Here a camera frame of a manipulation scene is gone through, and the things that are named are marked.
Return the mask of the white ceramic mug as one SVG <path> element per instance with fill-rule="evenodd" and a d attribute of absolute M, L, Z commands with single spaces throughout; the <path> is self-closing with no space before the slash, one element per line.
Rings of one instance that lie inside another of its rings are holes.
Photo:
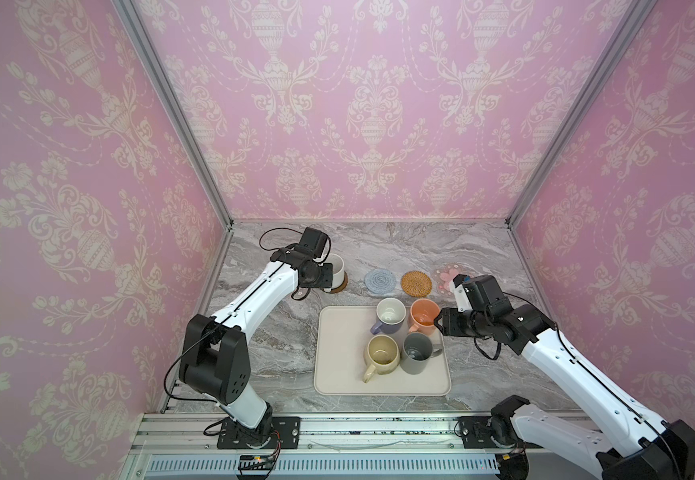
<path fill-rule="evenodd" d="M 345 262 L 341 256 L 335 253 L 329 254 L 326 258 L 326 262 L 332 265 L 332 284 L 329 288 L 331 289 L 339 286 L 343 282 L 345 271 Z"/>

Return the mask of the brown wooden round coaster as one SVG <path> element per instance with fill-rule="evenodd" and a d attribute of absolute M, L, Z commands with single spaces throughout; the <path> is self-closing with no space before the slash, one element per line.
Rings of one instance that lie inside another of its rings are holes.
<path fill-rule="evenodd" d="M 345 273 L 343 277 L 343 282 L 339 286 L 331 289 L 323 289 L 323 291 L 328 294 L 337 294 L 343 292 L 343 290 L 347 288 L 347 285 L 349 285 L 349 276 Z"/>

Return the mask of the blue woven round coaster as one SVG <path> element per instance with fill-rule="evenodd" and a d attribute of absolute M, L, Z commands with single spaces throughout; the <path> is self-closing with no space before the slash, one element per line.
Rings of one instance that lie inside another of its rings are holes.
<path fill-rule="evenodd" d="M 370 294 L 383 296 L 393 293 L 397 286 L 397 278 L 395 274 L 387 269 L 373 269 L 365 275 L 365 287 Z"/>

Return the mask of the pink flower coaster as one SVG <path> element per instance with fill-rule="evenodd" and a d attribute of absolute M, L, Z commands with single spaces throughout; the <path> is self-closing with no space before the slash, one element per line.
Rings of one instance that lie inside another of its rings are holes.
<path fill-rule="evenodd" d="M 461 266 L 459 264 L 447 264 L 437 270 L 435 270 L 435 282 L 437 282 L 437 292 L 442 296 L 451 296 L 451 288 L 449 284 L 453 282 L 453 279 L 457 275 L 461 274 Z"/>

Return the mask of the tan rattan round coaster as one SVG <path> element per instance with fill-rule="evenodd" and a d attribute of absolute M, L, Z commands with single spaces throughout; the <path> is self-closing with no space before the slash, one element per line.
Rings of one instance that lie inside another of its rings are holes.
<path fill-rule="evenodd" d="M 427 297 L 433 291 L 433 280 L 419 270 L 409 271 L 401 277 L 401 290 L 413 298 Z"/>

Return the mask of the grey green ceramic mug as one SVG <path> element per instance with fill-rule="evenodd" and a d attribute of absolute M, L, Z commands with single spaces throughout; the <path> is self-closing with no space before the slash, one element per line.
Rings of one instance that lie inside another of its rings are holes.
<path fill-rule="evenodd" d="M 409 375 L 419 375 L 425 371 L 433 358 L 443 353 L 443 346 L 433 343 L 429 336 L 413 332 L 407 334 L 401 348 L 401 369 Z"/>

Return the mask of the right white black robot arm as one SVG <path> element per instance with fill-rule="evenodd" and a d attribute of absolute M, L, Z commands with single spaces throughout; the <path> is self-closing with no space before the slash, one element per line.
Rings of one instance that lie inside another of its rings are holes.
<path fill-rule="evenodd" d="M 695 430 L 645 407 L 580 354 L 533 304 L 501 316 L 445 308 L 435 318 L 444 336 L 492 339 L 539 368 L 595 424 L 583 429 L 511 395 L 491 409 L 498 446 L 535 444 L 599 479 L 695 478 Z"/>

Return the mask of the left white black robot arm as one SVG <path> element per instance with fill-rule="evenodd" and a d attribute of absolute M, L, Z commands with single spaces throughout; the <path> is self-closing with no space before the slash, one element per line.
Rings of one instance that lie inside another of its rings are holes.
<path fill-rule="evenodd" d="M 250 385 L 248 340 L 285 297 L 332 286 L 333 265 L 324 250 L 307 244 L 275 250 L 227 306 L 187 323 L 178 380 L 225 411 L 230 438 L 243 446 L 261 448 L 273 436 L 272 407 Z"/>

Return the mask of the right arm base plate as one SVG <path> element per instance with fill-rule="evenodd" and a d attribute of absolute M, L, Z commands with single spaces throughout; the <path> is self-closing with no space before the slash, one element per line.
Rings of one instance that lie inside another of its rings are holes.
<path fill-rule="evenodd" d="M 539 449 L 538 445 L 519 440 L 513 428 L 505 420 L 493 419 L 489 416 L 463 416 L 457 418 L 455 434 L 463 440 L 465 449 Z"/>

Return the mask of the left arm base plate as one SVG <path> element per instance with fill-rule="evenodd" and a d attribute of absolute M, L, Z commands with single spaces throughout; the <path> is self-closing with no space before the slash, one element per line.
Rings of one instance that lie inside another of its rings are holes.
<path fill-rule="evenodd" d="M 296 416 L 273 416 L 255 429 L 226 418 L 219 423 L 216 447 L 219 450 L 296 449 L 300 432 L 301 418 Z"/>

